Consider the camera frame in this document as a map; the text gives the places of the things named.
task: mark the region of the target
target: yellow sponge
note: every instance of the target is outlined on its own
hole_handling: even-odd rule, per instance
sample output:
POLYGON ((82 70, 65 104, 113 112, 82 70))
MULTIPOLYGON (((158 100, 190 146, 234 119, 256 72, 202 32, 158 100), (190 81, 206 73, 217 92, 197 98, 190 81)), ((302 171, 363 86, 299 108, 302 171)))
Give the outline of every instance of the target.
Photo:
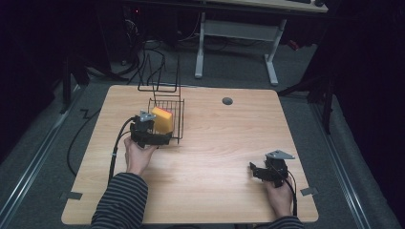
POLYGON ((159 107, 152 109, 152 114, 156 115, 155 131, 161 134, 167 134, 173 132, 173 114, 159 107))

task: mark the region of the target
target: person's right hand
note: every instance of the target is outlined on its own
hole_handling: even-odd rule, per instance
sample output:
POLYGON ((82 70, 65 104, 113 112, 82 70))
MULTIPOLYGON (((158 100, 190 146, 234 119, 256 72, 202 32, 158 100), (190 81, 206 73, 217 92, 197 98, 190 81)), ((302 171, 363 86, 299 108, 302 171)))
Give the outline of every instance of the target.
MULTIPOLYGON (((288 177, 287 180, 291 184, 291 177, 288 177)), ((286 182, 284 181, 283 185, 278 188, 275 188, 274 182, 271 181, 264 180, 264 184, 267 188, 267 196, 270 206, 273 208, 276 218, 292 216, 292 192, 286 182)))
POLYGON ((141 176, 146 167, 148 167, 152 154, 158 149, 158 146, 149 146, 142 149, 130 136, 124 139, 124 144, 126 149, 127 173, 141 176))

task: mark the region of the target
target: wooden table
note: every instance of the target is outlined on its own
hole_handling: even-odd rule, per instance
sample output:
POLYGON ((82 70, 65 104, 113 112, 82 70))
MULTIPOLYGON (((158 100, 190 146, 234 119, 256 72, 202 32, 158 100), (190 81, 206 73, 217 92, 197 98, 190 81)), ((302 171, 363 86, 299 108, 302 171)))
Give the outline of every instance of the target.
MULTIPOLYGON (((108 180, 111 153, 123 123, 148 109, 152 93, 133 86, 110 88, 72 192, 62 215, 66 224, 90 224, 108 180)), ((181 88, 183 138, 154 152, 143 178, 149 185, 144 223, 269 222, 274 214, 266 189, 252 177, 249 162, 265 167, 265 154, 282 150, 297 180, 298 216, 316 221, 318 213, 308 188, 277 93, 271 90, 181 88), (230 97, 232 105, 224 105, 230 97)), ((125 171, 122 141, 116 173, 125 171)))
POLYGON ((205 0, 206 2, 223 3, 223 4, 236 4, 246 5, 251 7, 272 8, 280 10, 297 10, 307 12, 327 12, 328 8, 323 5, 322 7, 316 7, 315 1, 311 0, 311 3, 299 3, 288 0, 205 0))

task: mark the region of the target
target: black cable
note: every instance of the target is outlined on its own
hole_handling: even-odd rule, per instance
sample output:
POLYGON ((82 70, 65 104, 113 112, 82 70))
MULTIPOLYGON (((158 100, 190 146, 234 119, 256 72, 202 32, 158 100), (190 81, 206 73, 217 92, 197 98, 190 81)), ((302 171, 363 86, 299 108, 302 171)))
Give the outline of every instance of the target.
POLYGON ((186 40, 179 41, 178 45, 182 46, 182 47, 186 47, 186 48, 196 47, 199 45, 199 40, 196 40, 196 38, 199 38, 199 37, 200 37, 199 35, 196 35, 196 36, 190 37, 186 40))
POLYGON ((128 133, 131 133, 131 131, 127 131, 127 132, 123 133, 123 134, 121 135, 121 137, 123 137, 124 135, 126 135, 126 134, 128 134, 128 133))
POLYGON ((71 159, 70 159, 72 147, 73 147, 73 145, 74 145, 74 143, 75 143, 75 140, 77 139, 78 135, 79 135, 80 132, 83 130, 83 128, 86 126, 86 124, 87 124, 90 120, 92 120, 92 118, 95 117, 100 111, 101 111, 101 108, 98 109, 98 110, 97 110, 94 114, 92 114, 89 118, 87 118, 87 120, 83 123, 83 125, 81 125, 80 129, 76 132, 74 138, 73 138, 72 141, 71 141, 71 144, 69 145, 68 154, 66 155, 66 160, 67 160, 67 162, 68 162, 69 170, 72 172, 72 174, 73 174, 75 177, 77 176, 77 173, 76 173, 76 172, 74 171, 74 169, 72 168, 71 159))
MULTIPOLYGON (((145 31, 144 31, 143 33, 139 34, 139 35, 136 37, 134 43, 137 43, 137 41, 139 41, 138 43, 142 44, 142 43, 143 43, 142 40, 144 39, 145 34, 146 34, 145 31)), ((139 45, 137 45, 137 44, 135 44, 135 45, 130 45, 129 55, 131 55, 131 53, 134 52, 134 59, 133 59, 133 61, 132 61, 132 64, 131 64, 131 66, 130 66, 129 68, 127 68, 127 69, 125 69, 125 70, 123 70, 123 71, 121 71, 121 72, 115 73, 116 75, 124 75, 124 74, 130 73, 130 72, 133 71, 137 66, 139 66, 139 62, 140 62, 140 61, 139 61, 139 57, 138 57, 137 50, 140 50, 140 49, 141 49, 141 48, 140 48, 139 45)), ((89 69, 86 69, 86 71, 87 71, 88 74, 91 74, 92 76, 95 76, 95 77, 105 77, 105 76, 106 76, 105 74, 100 74, 100 73, 92 72, 92 71, 89 70, 89 69)))
POLYGON ((228 38, 228 42, 229 42, 230 44, 237 45, 237 46, 241 46, 241 47, 251 47, 251 46, 255 46, 255 45, 257 45, 257 44, 264 43, 265 41, 262 41, 262 40, 254 40, 254 41, 250 41, 249 44, 244 44, 244 43, 242 43, 242 42, 237 42, 237 41, 235 41, 235 39, 229 39, 229 38, 228 38))
MULTIPOLYGON (((163 61, 161 62, 160 66, 159 66, 154 72, 152 72, 152 73, 149 75, 149 77, 147 78, 147 80, 146 80, 146 85, 149 85, 149 81, 152 79, 152 77, 153 77, 156 73, 158 73, 159 71, 161 71, 161 69, 164 67, 165 61, 164 61, 164 54, 163 54, 162 52, 159 52, 159 51, 156 51, 156 50, 151 50, 151 49, 144 49, 144 50, 145 50, 145 51, 156 52, 156 53, 160 54, 161 57, 163 58, 163 61)), ((144 85, 142 75, 139 75, 139 84, 140 84, 140 85, 144 85)))
POLYGON ((132 80, 135 78, 135 76, 139 73, 139 71, 143 68, 143 65, 145 64, 145 49, 143 47, 143 58, 142 58, 142 63, 140 64, 140 67, 138 67, 138 70, 132 75, 132 77, 128 80, 128 82, 126 83, 126 85, 129 85, 132 80))
POLYGON ((224 40, 223 46, 218 48, 218 49, 210 49, 207 47, 208 44, 204 43, 204 48, 208 51, 221 51, 223 49, 225 49, 228 45, 228 39, 226 37, 212 37, 211 41, 213 40, 224 40))
POLYGON ((202 13, 199 12, 199 16, 197 17, 197 21, 196 21, 196 25, 194 26, 194 30, 192 32, 190 32, 190 35, 186 36, 183 39, 178 40, 178 42, 185 41, 185 40, 188 40, 188 39, 193 39, 194 37, 199 37, 198 35, 195 35, 195 33, 196 33, 197 28, 201 24, 200 23, 201 17, 202 17, 202 13))
POLYGON ((119 131, 119 134, 118 134, 118 137, 117 137, 117 140, 116 140, 116 144, 114 145, 113 153, 112 153, 112 156, 111 156, 110 174, 109 174, 109 176, 108 176, 108 183, 110 183, 110 180, 111 180, 111 179, 113 178, 113 176, 114 176, 114 169, 115 169, 115 167, 116 167, 116 158, 117 158, 118 144, 119 144, 119 141, 121 140, 121 138, 125 135, 125 134, 123 134, 122 132, 124 131, 126 125, 128 125, 128 123, 129 123, 130 121, 133 121, 133 120, 135 120, 134 117, 130 117, 128 120, 126 120, 125 123, 122 125, 121 130, 119 131))
POLYGON ((161 41, 159 41, 159 40, 154 40, 154 41, 146 41, 145 42, 145 45, 146 45, 146 43, 155 43, 155 42, 157 42, 158 43, 158 45, 156 46, 156 47, 153 47, 153 48, 147 48, 148 50, 155 50, 155 49, 157 49, 157 48, 159 48, 160 46, 161 46, 161 41))
POLYGON ((283 179, 283 182, 285 182, 285 183, 288 185, 289 189, 291 190, 291 192, 292 192, 292 214, 296 217, 296 216, 297 216, 297 186, 296 186, 297 183, 295 182, 294 176, 292 175, 292 173, 291 173, 290 171, 288 171, 288 173, 291 174, 292 179, 294 180, 294 183, 295 183, 295 190, 292 188, 292 186, 291 186, 291 184, 288 182, 288 180, 287 180, 286 178, 284 178, 284 177, 280 174, 280 172, 278 172, 278 171, 274 168, 274 166, 273 166, 272 164, 270 164, 270 166, 274 169, 274 171, 276 171, 276 173, 283 179))

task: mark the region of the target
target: tape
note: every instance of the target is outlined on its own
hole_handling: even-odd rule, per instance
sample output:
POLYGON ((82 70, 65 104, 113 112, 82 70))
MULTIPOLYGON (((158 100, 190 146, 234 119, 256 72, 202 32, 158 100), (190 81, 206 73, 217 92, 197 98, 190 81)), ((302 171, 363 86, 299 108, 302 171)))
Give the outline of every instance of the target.
POLYGON ((75 193, 75 192, 62 193, 62 195, 60 195, 60 199, 65 200, 65 199, 70 198, 70 199, 77 199, 77 200, 80 200, 80 199, 81 199, 81 196, 83 196, 83 194, 81 194, 81 193, 75 193))
POLYGON ((319 192, 318 192, 318 189, 317 188, 306 188, 306 189, 302 189, 301 190, 301 194, 303 195, 303 196, 307 196, 307 195, 317 195, 319 192))

